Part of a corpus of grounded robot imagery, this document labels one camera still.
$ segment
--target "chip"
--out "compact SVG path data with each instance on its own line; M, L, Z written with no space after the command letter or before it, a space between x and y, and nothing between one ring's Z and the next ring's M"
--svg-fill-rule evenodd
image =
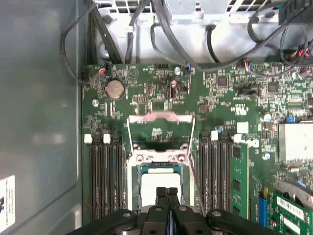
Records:
M217 78L218 87L227 87L227 77L218 77Z
M233 180L233 188L240 191L240 182L238 180Z
M237 209L236 207L233 207L233 213L235 214L235 215L240 215L240 210L239 209Z
M240 148L235 146L233 147L233 157L240 158Z
M278 83L277 82L269 82L268 83L268 92L269 93L278 93Z

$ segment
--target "mounting hole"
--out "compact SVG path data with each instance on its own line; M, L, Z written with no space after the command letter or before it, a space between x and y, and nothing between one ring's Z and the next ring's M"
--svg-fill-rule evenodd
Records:
M272 18L275 15L275 12L270 11L264 15L265 18Z

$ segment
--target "screw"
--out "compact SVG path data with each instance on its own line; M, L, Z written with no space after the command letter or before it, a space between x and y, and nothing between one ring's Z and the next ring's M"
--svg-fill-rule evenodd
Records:
M187 210L187 207L179 207L179 210L185 212Z
M99 106L99 100L98 99L93 99L92 100L92 105L93 105L93 107L98 107Z
M143 161L143 156L142 155L138 155L136 159L137 159L137 162L142 162Z
M178 157L178 161L180 161L180 162L182 163L183 161L185 161L185 157L184 157L184 156L182 156L182 155L181 155L181 156L179 156L179 157Z
M215 212L212 212L212 215L216 217L221 217L222 213L220 213L219 211L215 211Z

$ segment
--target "gray metal panel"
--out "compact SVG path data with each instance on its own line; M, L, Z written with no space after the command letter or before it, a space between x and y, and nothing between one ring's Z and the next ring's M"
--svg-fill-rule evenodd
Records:
M81 226L78 88L60 57L61 31L78 9L83 0L1 1L0 179L15 175L16 190L16 222L1 235ZM80 25L67 38L73 68L85 37Z

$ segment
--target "integrated circuit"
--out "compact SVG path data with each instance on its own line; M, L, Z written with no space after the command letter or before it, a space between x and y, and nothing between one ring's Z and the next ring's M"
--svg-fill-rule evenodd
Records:
M218 87L227 87L227 77L217 77Z
M278 83L269 82L268 83L268 93L278 93Z

